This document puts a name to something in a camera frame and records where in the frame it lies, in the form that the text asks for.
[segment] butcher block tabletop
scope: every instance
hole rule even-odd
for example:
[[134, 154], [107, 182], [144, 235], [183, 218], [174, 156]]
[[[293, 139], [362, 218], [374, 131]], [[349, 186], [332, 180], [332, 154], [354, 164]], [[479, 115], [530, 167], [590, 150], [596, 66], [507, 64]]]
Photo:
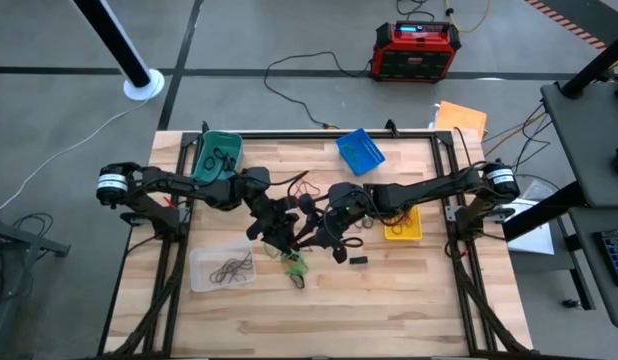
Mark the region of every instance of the butcher block tabletop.
[[[181, 136], [179, 131], [158, 132], [149, 165], [175, 171]], [[467, 130], [464, 137], [471, 160], [482, 160], [477, 135]], [[264, 166], [272, 182], [309, 170], [304, 180], [322, 195], [338, 182], [410, 184], [436, 176], [429, 140], [374, 141], [386, 161], [360, 177], [341, 158], [334, 139], [245, 140], [240, 167]], [[468, 166], [457, 132], [454, 141], [459, 167]], [[445, 173], [449, 173], [448, 161], [444, 160], [447, 154], [442, 151]], [[193, 155], [188, 157], [185, 174], [192, 160]], [[272, 186], [267, 194], [280, 198], [286, 190], [287, 186]], [[318, 193], [313, 188], [305, 190]], [[166, 205], [163, 196], [152, 194]], [[309, 267], [304, 289], [294, 286], [280, 259], [271, 258], [260, 240], [252, 242], [255, 281], [238, 288], [193, 292], [187, 256], [171, 356], [467, 355], [452, 264], [443, 251], [447, 233], [441, 201], [421, 204], [419, 210], [423, 237], [418, 241], [387, 241], [378, 221], [371, 229], [352, 226], [345, 233], [364, 240], [361, 248], [350, 248], [348, 252], [350, 257], [367, 256], [368, 264], [337, 264], [330, 249], [303, 252]], [[196, 248], [240, 241], [254, 222], [244, 204], [231, 212], [221, 212], [196, 201], [192, 214], [187, 255]], [[305, 217], [300, 215], [296, 231], [304, 224]], [[501, 227], [495, 224], [485, 225], [485, 232], [502, 236]], [[152, 235], [149, 225], [135, 227], [129, 247]], [[172, 258], [177, 245], [173, 246]], [[531, 348], [506, 242], [483, 237], [476, 240], [476, 247], [489, 304], [517, 340]], [[160, 241], [150, 241], [126, 258], [111, 323], [105, 329], [105, 351], [120, 346], [149, 307], [160, 248]], [[480, 317], [473, 303], [471, 307], [478, 344], [484, 349]], [[166, 313], [167, 306], [158, 321], [156, 348], [162, 343]]]

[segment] white cable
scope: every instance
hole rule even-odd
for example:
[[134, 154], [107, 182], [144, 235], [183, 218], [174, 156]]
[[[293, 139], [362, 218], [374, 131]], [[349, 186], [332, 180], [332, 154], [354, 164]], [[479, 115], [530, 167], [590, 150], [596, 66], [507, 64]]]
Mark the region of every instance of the white cable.
[[94, 131], [91, 135], [87, 136], [85, 139], [81, 140], [80, 142], [71, 145], [70, 147], [61, 150], [60, 152], [56, 153], [55, 155], [53, 155], [52, 157], [50, 157], [49, 159], [47, 159], [45, 162], [42, 163], [42, 165], [38, 166], [38, 168], [31, 173], [31, 175], [29, 175], [25, 181], [22, 182], [22, 185], [20, 185], [20, 189], [18, 189], [18, 191], [16, 191], [15, 194], [13, 194], [9, 199], [7, 199], [7, 201], [5, 201], [2, 205], [0, 205], [0, 210], [2, 210], [3, 208], [5, 208], [7, 205], [9, 205], [10, 202], [14, 201], [18, 196], [20, 196], [20, 193], [22, 193], [22, 190], [25, 188], [25, 185], [27, 185], [27, 183], [29, 182], [29, 180], [31, 180], [34, 176], [36, 176], [36, 174], [42, 170], [42, 168], [44, 168], [45, 166], [47, 166], [47, 164], [49, 164], [50, 162], [52, 162], [55, 158], [57, 158], [58, 156], [65, 154], [77, 147], [79, 147], [80, 145], [86, 143], [87, 141], [91, 140], [91, 138], [93, 138], [94, 136], [96, 136], [102, 129], [104, 129], [107, 125], [111, 124], [112, 121], [119, 119], [127, 114], [129, 114], [130, 112], [134, 111], [134, 110], [138, 110], [141, 107], [143, 107], [146, 103], [149, 102], [149, 100], [151, 100], [151, 98], [153, 97], [153, 95], [155, 95], [152, 92], [151, 96], [149, 97], [149, 99], [145, 100], [142, 102], [142, 104], [133, 107], [129, 110], [123, 111], [120, 114], [114, 115], [113, 117], [111, 117], [109, 120], [107, 120], [104, 124], [102, 124], [102, 126], [100, 126], [98, 128], [98, 130]]

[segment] keyboard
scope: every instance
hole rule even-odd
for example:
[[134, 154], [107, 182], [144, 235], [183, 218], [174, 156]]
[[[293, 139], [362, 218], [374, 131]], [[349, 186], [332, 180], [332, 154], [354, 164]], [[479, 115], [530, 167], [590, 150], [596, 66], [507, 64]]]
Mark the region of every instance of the keyboard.
[[618, 230], [597, 233], [598, 245], [618, 285]]

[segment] concrete floor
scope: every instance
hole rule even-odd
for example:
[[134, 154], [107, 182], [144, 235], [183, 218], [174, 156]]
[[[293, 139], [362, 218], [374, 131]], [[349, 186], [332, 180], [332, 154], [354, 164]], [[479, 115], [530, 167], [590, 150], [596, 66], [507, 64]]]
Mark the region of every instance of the concrete floor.
[[[455, 1], [459, 21], [478, 21], [483, 2]], [[605, 2], [618, 8], [618, 0]], [[488, 130], [497, 133], [525, 120], [538, 104], [541, 85], [578, 71], [598, 52], [523, 0], [493, 3], [488, 21], [462, 35], [463, 48], [451, 70], [490, 72], [491, 77], [547, 74], [544, 80], [445, 80], [432, 86], [287, 77], [270, 83], [306, 101], [316, 118], [343, 128], [380, 127], [389, 118], [400, 127], [426, 127], [433, 120], [432, 106], [447, 100], [487, 112]], [[176, 65], [194, 0], [110, 0], [110, 5], [150, 66]], [[377, 0], [206, 0], [186, 68], [264, 69], [285, 56], [332, 50], [344, 68], [361, 69], [371, 57], [374, 29], [398, 18], [394, 5]], [[443, 19], [442, 1], [432, 0], [422, 10]], [[533, 55], [520, 57], [521, 52]], [[115, 63], [70, 3], [0, 0], [0, 66], [111, 68]], [[335, 69], [327, 57], [280, 68]], [[134, 106], [122, 95], [122, 82], [118, 75], [0, 74], [0, 203], [44, 159]], [[10, 222], [46, 211], [56, 221], [49, 237], [72, 245], [68, 258], [46, 257], [36, 265], [34, 291], [23, 302], [10, 352], [35, 353], [35, 359], [95, 354], [128, 233], [118, 212], [101, 207], [95, 198], [98, 170], [114, 161], [147, 162], [166, 90], [58, 158], [0, 212]], [[203, 120], [214, 129], [313, 128], [300, 107], [269, 93], [260, 76], [184, 77], [168, 128], [197, 130]], [[559, 186], [573, 181], [553, 128], [540, 138], [553, 145], [520, 172]], [[521, 146], [522, 139], [514, 138], [490, 158], [512, 162]], [[599, 298], [593, 312], [558, 305], [575, 295], [567, 272], [520, 275], [518, 283], [537, 349], [618, 359], [618, 329]]]

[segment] floor tape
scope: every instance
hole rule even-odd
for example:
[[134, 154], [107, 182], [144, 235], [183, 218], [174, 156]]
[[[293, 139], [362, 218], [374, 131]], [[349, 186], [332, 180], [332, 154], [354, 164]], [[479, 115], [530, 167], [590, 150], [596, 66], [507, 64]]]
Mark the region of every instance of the floor tape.
[[593, 35], [586, 32], [584, 29], [580, 28], [578, 25], [571, 22], [571, 20], [565, 18], [564, 16], [558, 14], [555, 10], [551, 9], [549, 6], [545, 5], [540, 0], [525, 0], [529, 5], [536, 8], [541, 13], [547, 15], [551, 20], [558, 23], [558, 25], [564, 27], [565, 29], [571, 31], [574, 35], [586, 41], [589, 45], [595, 47], [596, 49], [603, 51], [607, 48], [607, 45], [598, 40]]

